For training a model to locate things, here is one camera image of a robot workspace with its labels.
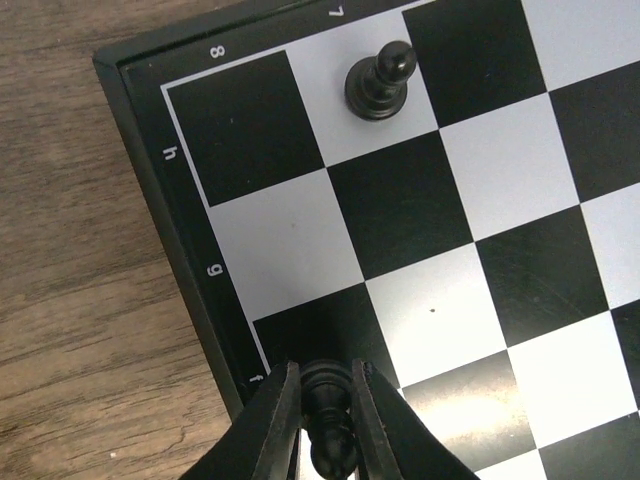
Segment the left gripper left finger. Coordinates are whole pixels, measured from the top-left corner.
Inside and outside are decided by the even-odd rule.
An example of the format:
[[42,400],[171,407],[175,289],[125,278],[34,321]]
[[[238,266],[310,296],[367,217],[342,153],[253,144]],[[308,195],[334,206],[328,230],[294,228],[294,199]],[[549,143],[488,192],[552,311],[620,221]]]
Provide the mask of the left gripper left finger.
[[299,470],[300,372],[276,366],[219,441],[183,479],[296,479]]

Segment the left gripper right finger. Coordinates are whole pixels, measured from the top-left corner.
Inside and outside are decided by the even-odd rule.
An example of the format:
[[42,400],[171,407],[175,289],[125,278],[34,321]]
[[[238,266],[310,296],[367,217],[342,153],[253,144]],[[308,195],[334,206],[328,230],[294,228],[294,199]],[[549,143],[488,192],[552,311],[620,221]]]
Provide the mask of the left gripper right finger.
[[352,362],[351,417],[358,479],[475,479],[370,363]]

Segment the black bishop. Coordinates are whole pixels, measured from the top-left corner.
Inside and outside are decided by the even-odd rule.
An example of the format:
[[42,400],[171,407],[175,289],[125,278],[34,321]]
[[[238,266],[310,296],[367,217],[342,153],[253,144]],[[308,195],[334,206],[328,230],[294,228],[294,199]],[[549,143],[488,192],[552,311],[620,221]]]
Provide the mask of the black bishop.
[[350,417],[352,376],[334,360],[316,360],[300,372],[302,425],[311,462],[323,479],[347,479],[357,466]]

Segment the black pawn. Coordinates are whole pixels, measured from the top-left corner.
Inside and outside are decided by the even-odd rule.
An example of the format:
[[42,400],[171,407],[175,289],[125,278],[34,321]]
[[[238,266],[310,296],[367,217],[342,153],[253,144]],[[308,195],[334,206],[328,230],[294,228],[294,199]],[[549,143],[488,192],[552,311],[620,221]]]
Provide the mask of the black pawn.
[[344,96],[349,110],[368,121],[395,116],[406,102],[408,81],[416,67],[416,51],[400,40],[385,44],[376,56],[359,60],[345,80]]

